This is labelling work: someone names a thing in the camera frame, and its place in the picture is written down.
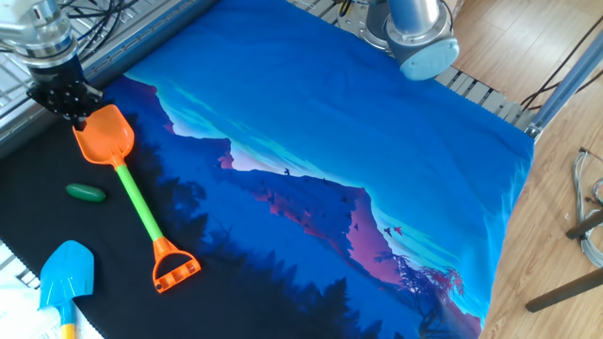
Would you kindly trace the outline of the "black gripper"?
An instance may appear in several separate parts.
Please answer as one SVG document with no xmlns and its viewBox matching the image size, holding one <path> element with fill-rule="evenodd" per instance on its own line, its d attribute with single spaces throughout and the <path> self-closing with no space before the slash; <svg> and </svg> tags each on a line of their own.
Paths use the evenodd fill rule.
<svg viewBox="0 0 603 339">
<path fill-rule="evenodd" d="M 104 106 L 104 93 L 87 83 L 78 56 L 60 65 L 29 70 L 34 83 L 27 96 L 55 115 L 64 114 L 76 131 L 83 131 L 88 116 Z"/>
</svg>

